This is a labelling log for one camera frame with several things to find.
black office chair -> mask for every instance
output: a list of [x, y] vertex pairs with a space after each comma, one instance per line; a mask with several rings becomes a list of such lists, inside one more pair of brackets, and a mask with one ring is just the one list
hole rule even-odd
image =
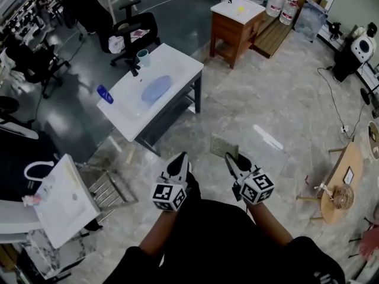
[[[140, 2], [141, 0], [133, 0], [120, 7], [120, 10], [125, 9], [126, 11], [126, 20], [116, 23], [111, 30], [104, 34], [99, 34], [101, 48], [106, 53], [111, 53], [108, 48], [108, 39], [111, 36], [124, 37], [124, 53], [112, 59], [111, 66], [116, 66], [116, 61], [124, 59], [133, 76], [138, 75], [137, 69], [139, 69], [139, 66], [135, 64], [138, 51], [145, 49], [152, 43], [160, 45], [160, 39], [157, 37], [158, 26], [156, 25], [154, 15], [151, 12], [145, 12], [135, 16], [131, 14], [131, 7]], [[131, 42], [130, 34], [138, 29], [149, 30], [149, 32], [142, 38]]]
[[42, 48], [37, 51], [32, 51], [24, 44], [19, 44], [17, 40], [6, 40], [5, 46], [7, 48], [6, 54], [11, 58], [16, 66], [13, 70], [24, 74], [26, 81], [30, 83], [42, 84], [42, 96], [47, 99], [49, 96], [46, 94], [46, 88], [51, 78], [53, 78], [59, 86], [62, 86], [62, 81], [54, 74], [63, 66], [70, 67], [68, 61], [59, 63], [58, 57], [54, 54], [54, 45], [47, 42], [47, 33], [45, 33], [40, 44], [44, 44], [45, 49]]

gray floor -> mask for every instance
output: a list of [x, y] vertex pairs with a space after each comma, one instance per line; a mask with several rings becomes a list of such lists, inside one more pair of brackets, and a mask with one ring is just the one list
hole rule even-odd
[[[238, 143], [276, 183], [274, 194], [266, 201], [271, 212], [293, 236], [312, 238], [350, 279], [363, 260], [359, 256], [348, 259], [358, 249], [358, 244], [348, 240], [367, 229], [363, 218], [371, 218], [378, 201], [378, 162], [364, 160], [355, 205], [335, 225], [311, 222], [310, 217], [319, 216], [318, 205], [296, 201], [297, 195], [315, 196], [313, 186], [326, 179], [338, 159], [338, 154], [329, 155], [327, 150], [343, 146], [329, 88], [316, 71], [333, 64], [332, 56], [319, 39], [311, 44], [292, 31], [270, 60], [248, 51], [234, 70], [218, 57], [208, 61], [203, 71], [201, 114], [186, 112], [163, 136], [160, 147], [163, 159], [188, 152], [203, 198], [242, 207], [232, 194], [233, 180], [225, 162], [209, 152], [211, 133]], [[353, 127], [363, 104], [361, 82], [355, 75], [344, 83], [335, 82], [329, 73], [325, 76], [343, 121]], [[366, 131], [372, 120], [370, 112], [371, 107], [365, 106], [358, 134]], [[270, 144], [259, 130], [276, 141]], [[102, 283], [125, 249], [138, 245], [159, 215], [149, 194], [163, 160], [126, 142], [118, 131], [112, 137], [121, 153], [106, 140], [91, 160], [117, 168], [139, 203], [119, 209], [102, 223], [104, 230], [95, 235], [97, 251], [76, 267], [65, 283]], [[307, 175], [310, 186], [304, 182]]]
[[[120, 1], [121, 5], [128, 0]], [[138, 4], [142, 12], [167, 0], [142, 0]], [[210, 7], [218, 0], [174, 0], [155, 7], [154, 13], [162, 42], [191, 55], [210, 39]], [[118, 21], [125, 19], [124, 11], [114, 6]], [[58, 26], [49, 37], [49, 42], [57, 45], [59, 56], [70, 60], [81, 45], [76, 29]], [[72, 67], [65, 67], [60, 73], [61, 88], [50, 91], [51, 98], [42, 99], [36, 130], [41, 129], [51, 136], [61, 154], [69, 153], [76, 161], [85, 162], [112, 131], [112, 124], [96, 107], [99, 95], [96, 88], [103, 84], [111, 88], [127, 69], [122, 61], [117, 67], [110, 66], [115, 55], [105, 54], [99, 46], [97, 35], [85, 35], [84, 44], [71, 60]], [[3, 95], [17, 98], [20, 110], [15, 116], [21, 121], [34, 118], [40, 96], [40, 86], [25, 83], [19, 93], [10, 88], [2, 88]]]

blue plate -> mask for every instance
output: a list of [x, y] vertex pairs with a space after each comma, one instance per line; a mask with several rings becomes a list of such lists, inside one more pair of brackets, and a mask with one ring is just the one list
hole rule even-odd
[[171, 77], [162, 76], [154, 81], [150, 82], [149, 85], [142, 92], [142, 101], [153, 104], [157, 101], [171, 86]]

wooden pallet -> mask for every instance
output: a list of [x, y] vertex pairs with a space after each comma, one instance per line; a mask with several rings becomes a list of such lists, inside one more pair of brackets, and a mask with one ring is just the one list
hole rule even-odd
[[284, 25], [279, 18], [267, 18], [254, 42], [254, 50], [266, 58], [271, 58], [292, 27], [293, 24]]

blue bottle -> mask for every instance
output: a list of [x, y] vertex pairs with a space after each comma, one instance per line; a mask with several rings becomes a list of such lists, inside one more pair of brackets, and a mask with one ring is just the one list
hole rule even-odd
[[112, 104], [112, 103], [113, 103], [113, 98], [112, 98], [111, 94], [107, 91], [107, 89], [104, 87], [104, 85], [100, 84], [100, 85], [97, 87], [97, 92], [98, 92], [99, 95], [100, 95], [104, 100], [106, 100], [109, 104]]

